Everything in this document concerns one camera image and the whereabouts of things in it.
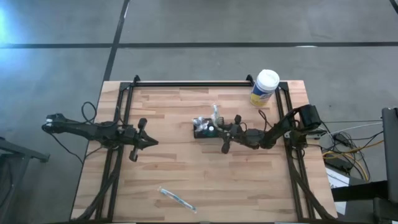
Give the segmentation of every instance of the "gray floor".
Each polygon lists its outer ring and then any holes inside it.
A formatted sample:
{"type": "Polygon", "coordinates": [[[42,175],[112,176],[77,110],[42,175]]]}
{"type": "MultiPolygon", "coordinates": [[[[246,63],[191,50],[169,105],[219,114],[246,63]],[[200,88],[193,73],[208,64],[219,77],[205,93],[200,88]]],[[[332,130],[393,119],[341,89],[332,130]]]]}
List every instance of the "gray floor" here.
{"type": "MultiPolygon", "coordinates": [[[[111,43],[122,0],[0,1],[0,44],[111,43]]],[[[398,15],[388,0],[135,0],[121,42],[398,41],[398,15]]],[[[0,136],[40,152],[32,161],[14,221],[68,220],[81,165],[40,125],[61,112],[81,120],[97,102],[110,49],[0,49],[0,136]]],[[[372,122],[397,106],[398,47],[263,49],[119,49],[111,80],[241,80],[263,68],[305,80],[310,102],[332,131],[372,122]]],[[[371,136],[381,125],[348,131],[371,136]]],[[[83,156],[87,141],[59,135],[83,156]]],[[[327,137],[323,145],[329,145],[327,137]]],[[[372,180],[384,180],[383,146],[364,150],[372,180]]]]}

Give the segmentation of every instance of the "disinfecting wipes container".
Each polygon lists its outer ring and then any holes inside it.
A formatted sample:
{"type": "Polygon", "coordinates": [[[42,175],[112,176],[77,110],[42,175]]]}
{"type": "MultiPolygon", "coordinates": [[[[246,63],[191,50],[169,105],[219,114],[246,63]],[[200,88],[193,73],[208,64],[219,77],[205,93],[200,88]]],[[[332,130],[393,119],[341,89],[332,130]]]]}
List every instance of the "disinfecting wipes container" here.
{"type": "Polygon", "coordinates": [[[264,106],[279,85],[279,76],[272,70],[264,69],[257,76],[256,84],[250,95],[254,106],[264,106]]]}

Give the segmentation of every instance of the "wooden table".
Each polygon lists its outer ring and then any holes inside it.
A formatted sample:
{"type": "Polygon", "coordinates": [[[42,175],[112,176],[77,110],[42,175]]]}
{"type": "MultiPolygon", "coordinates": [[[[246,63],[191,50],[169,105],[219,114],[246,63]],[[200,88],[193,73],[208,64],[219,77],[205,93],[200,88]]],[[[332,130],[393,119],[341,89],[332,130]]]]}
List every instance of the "wooden table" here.
{"type": "MultiPolygon", "coordinates": [[[[104,83],[96,122],[113,119],[119,84],[104,83]]],[[[308,104],[304,82],[288,84],[293,107],[308,104]]],[[[113,221],[296,221],[282,139],[270,150],[252,150],[232,143],[229,153],[223,154],[221,139],[193,138],[192,119],[210,117],[213,103],[226,121],[240,114],[249,128],[263,129],[258,108],[249,102],[250,92],[249,87],[135,87],[129,123],[136,125],[139,118],[147,118],[146,131],[159,145],[139,151],[137,162],[128,158],[132,147],[125,147],[113,221]],[[196,206],[198,212],[160,194],[160,186],[196,206]]],[[[261,109],[271,124],[278,122],[275,95],[261,109]]],[[[87,153],[99,146],[98,142],[90,142],[87,153]]],[[[72,217],[79,216],[98,193],[105,156],[106,150],[100,150],[85,161],[72,217]]],[[[306,148],[304,160],[311,190],[336,216],[319,148],[306,148]]],[[[306,213],[302,194],[301,198],[306,213]]]]}

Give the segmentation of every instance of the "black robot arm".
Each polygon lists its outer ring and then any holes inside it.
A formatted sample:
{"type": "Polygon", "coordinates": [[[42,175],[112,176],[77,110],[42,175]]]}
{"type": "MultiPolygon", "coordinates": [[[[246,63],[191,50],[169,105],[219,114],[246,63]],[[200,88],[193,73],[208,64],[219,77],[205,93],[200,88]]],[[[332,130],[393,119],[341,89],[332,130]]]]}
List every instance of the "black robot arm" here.
{"type": "Polygon", "coordinates": [[[243,131],[241,127],[241,117],[236,115],[234,123],[219,125],[223,130],[221,137],[224,140],[223,153],[228,153],[231,141],[237,142],[251,149],[270,149],[275,146],[276,140],[288,133],[290,144],[297,146],[306,144],[306,135],[321,125],[317,108],[313,105],[305,105],[289,111],[282,120],[274,125],[269,131],[258,129],[247,129],[243,131]],[[295,119],[299,114],[300,121],[295,119]]]}
{"type": "Polygon", "coordinates": [[[82,136],[87,140],[95,140],[103,147],[113,149],[120,144],[132,145],[134,149],[130,153],[130,160],[137,161],[137,150],[158,144],[158,141],[149,137],[144,128],[147,120],[141,118],[138,122],[138,131],[133,125],[118,125],[114,121],[102,123],[78,122],[67,119],[63,114],[51,114],[47,116],[42,129],[46,133],[71,133],[82,136]]]}

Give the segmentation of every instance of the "white cable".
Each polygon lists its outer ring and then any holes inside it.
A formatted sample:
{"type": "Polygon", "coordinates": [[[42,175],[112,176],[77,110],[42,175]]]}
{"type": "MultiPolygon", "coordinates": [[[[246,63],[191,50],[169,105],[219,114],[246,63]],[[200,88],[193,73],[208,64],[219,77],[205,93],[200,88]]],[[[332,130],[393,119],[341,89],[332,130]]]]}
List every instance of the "white cable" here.
{"type": "Polygon", "coordinates": [[[333,131],[332,133],[330,133],[330,135],[332,134],[336,134],[342,131],[347,131],[347,130],[351,130],[351,129],[355,129],[355,128],[362,128],[362,127],[367,127],[367,126],[372,126],[372,125],[377,125],[377,124],[382,124],[383,122],[379,122],[379,123],[373,123],[373,124],[364,124],[364,125],[360,125],[360,126],[355,126],[355,127],[351,127],[351,128],[345,128],[339,131],[333,131]]]}
{"type": "Polygon", "coordinates": [[[332,146],[334,146],[335,145],[335,140],[333,139],[333,136],[327,130],[325,130],[325,129],[321,128],[321,127],[318,127],[318,128],[321,129],[321,130],[324,130],[324,131],[326,131],[328,133],[328,135],[330,136],[330,139],[331,139],[332,146]]]}

